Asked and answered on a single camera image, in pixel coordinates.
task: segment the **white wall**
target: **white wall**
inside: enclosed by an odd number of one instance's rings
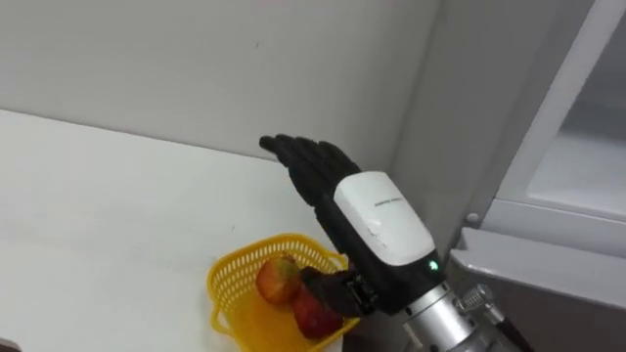
[[[3,1],[0,109],[242,154],[306,135],[387,167],[436,4]]]

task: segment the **metal robot arm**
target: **metal robot arm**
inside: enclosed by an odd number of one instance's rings
[[[318,299],[346,317],[375,310],[404,316],[412,340],[432,352],[513,351],[482,333],[446,284],[430,232],[385,173],[361,171],[327,142],[278,135],[262,137],[260,146],[288,169],[353,265],[330,275],[303,269],[302,279]]]

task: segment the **yellow plastic basket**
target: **yellow plastic basket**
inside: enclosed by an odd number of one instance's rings
[[[211,325],[233,337],[243,351],[320,351],[359,322],[346,319],[343,328],[334,334],[309,340],[298,330],[290,307],[266,303],[256,290],[256,273],[267,259],[285,252],[300,267],[312,266],[325,273],[347,268],[343,256],[298,234],[281,234],[256,242],[218,260],[206,279],[213,301]]]

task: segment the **robot finger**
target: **robot finger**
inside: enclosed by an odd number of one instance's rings
[[[330,156],[330,159],[333,160],[335,167],[341,169],[344,173],[343,176],[361,172],[361,168],[336,145],[323,141],[320,142],[319,145]]]

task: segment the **white countertop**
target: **white countertop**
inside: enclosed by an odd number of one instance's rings
[[[281,232],[332,248],[272,161],[0,110],[0,162],[0,337],[24,352],[237,350],[211,264]]]

